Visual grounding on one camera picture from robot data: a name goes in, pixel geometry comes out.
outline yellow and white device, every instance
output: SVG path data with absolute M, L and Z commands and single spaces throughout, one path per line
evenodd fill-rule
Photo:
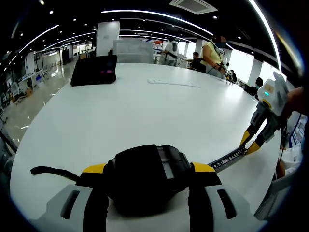
M 282 75 L 274 72 L 275 81 L 268 79 L 257 91 L 257 97 L 277 116 L 281 116 L 287 101 L 288 88 Z
M 282 75 L 274 72 L 274 77 L 275 81 L 268 79 L 257 91 L 259 103 L 251 118 L 250 126 L 242 137 L 240 146 L 245 146 L 252 139 L 266 119 L 267 124 L 249 147 L 247 155 L 258 150 L 264 142 L 268 142 L 282 125 L 283 118 L 281 115 L 289 91 Z

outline white shirt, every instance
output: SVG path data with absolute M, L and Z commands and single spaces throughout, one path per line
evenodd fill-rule
M 172 42 L 168 43 L 168 45 L 166 45 L 166 47 L 165 47 L 164 50 L 166 50 L 166 51 L 172 53 L 172 54 L 175 55 L 175 56 L 178 56 L 178 45 L 177 45 L 176 51 L 173 51 L 173 44 L 177 44 L 177 43 L 176 43 L 175 41 L 172 41 Z M 166 59 L 167 59 L 167 60 L 175 60 L 176 58 L 171 57 L 170 55 L 167 55 L 167 56 L 166 56 Z
M 300 143 L 296 146 L 283 151 L 281 161 L 284 164 L 285 175 L 293 173 L 300 166 L 303 159 Z

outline yellow shirt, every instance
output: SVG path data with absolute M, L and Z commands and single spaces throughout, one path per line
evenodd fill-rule
M 217 64 L 221 64 L 221 62 L 223 60 L 223 56 L 222 56 L 222 54 L 219 54 L 219 53 L 216 52 L 216 49 L 213 46 L 212 42 L 207 42 L 207 43 L 205 43 L 204 46 L 208 46 L 211 49 L 210 59 Z M 204 64 L 204 65 L 208 64 L 206 61 L 203 61 L 203 60 L 201 61 L 201 63 Z

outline ceiling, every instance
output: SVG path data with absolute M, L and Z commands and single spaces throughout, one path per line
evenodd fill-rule
M 59 25 L 55 29 L 45 33 L 36 39 L 28 47 L 26 47 L 14 62 L 22 59 L 20 56 L 26 55 L 30 51 L 39 51 L 55 44 L 64 39 L 81 35 L 85 33 L 95 32 L 94 27 L 99 22 L 119 20 L 121 29 L 130 30 L 146 30 L 164 33 L 181 38 L 187 38 L 195 42 L 196 39 L 211 38 L 211 35 L 203 30 L 193 27 L 184 22 L 177 21 L 172 18 L 163 17 L 154 14 L 145 14 L 137 12 L 115 12 L 102 14 L 101 11 L 108 10 L 144 10 L 159 12 L 184 19 L 195 25 L 198 25 L 212 33 L 223 35 L 230 41 L 230 45 L 237 50 L 251 54 L 252 47 L 259 49 L 268 56 L 254 52 L 254 56 L 262 61 L 266 61 L 275 67 L 276 62 L 269 57 L 276 57 L 269 35 L 259 19 L 258 15 L 251 7 L 247 0 L 207 0 L 206 2 L 218 9 L 216 12 L 196 15 L 189 11 L 169 5 L 171 0 L 161 1 L 127 1 L 120 3 L 119 1 L 95 1 L 88 0 L 77 2 L 73 0 L 43 0 L 44 5 L 38 0 L 24 0 L 19 3 L 8 1 L 6 8 L 1 7 L 2 21 L 7 22 L 1 24 L 1 48 L 0 56 L 2 57 L 0 73 L 7 66 L 8 62 L 18 54 L 18 51 L 27 43 L 33 40 L 42 32 Z M 136 31 L 121 31 L 122 34 L 134 35 Z M 157 33 L 147 33 L 148 36 L 158 38 L 171 39 L 173 37 Z M 95 34 L 78 37 L 77 40 L 90 40 L 94 43 Z M 279 40 L 281 60 L 288 67 L 293 69 L 293 63 L 285 48 Z

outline round table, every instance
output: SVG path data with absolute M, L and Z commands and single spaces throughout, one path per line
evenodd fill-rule
M 111 85 L 64 86 L 31 123 L 11 176 L 12 199 L 26 218 L 37 219 L 53 196 L 75 184 L 54 174 L 32 176 L 33 167 L 80 175 L 90 165 L 147 144 L 168 144 L 189 162 L 209 163 L 239 146 L 257 105 L 239 86 L 183 68 L 117 64 L 116 76 Z M 223 184 L 249 202 L 252 213 L 270 185 L 279 146 L 277 131 L 260 150 L 219 173 Z M 118 214 L 110 200 L 107 231 L 189 231 L 187 197 L 186 189 L 169 202 L 166 212 L 144 218 Z

